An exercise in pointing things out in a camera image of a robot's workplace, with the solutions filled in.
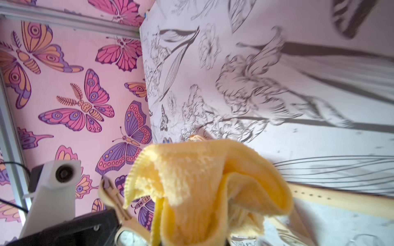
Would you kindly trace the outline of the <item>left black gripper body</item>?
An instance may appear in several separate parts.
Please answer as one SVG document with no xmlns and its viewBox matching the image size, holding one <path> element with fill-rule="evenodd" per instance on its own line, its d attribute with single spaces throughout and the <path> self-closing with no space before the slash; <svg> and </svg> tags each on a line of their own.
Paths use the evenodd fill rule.
<svg viewBox="0 0 394 246">
<path fill-rule="evenodd" d="M 104 210 L 79 216 L 42 232 L 11 241 L 7 245 L 114 246 L 119 227 L 115 210 Z"/>
</svg>

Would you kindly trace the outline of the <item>yellow cleaning cloth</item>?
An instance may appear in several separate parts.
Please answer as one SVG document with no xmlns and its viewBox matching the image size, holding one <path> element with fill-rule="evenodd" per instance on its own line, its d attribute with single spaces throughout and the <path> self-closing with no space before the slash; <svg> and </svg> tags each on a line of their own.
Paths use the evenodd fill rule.
<svg viewBox="0 0 394 246">
<path fill-rule="evenodd" d="M 144 196 L 155 204 L 153 246 L 223 246 L 232 235 L 262 235 L 266 217 L 293 209 L 279 171 L 229 139 L 145 147 L 127 175 L 123 207 Z"/>
</svg>

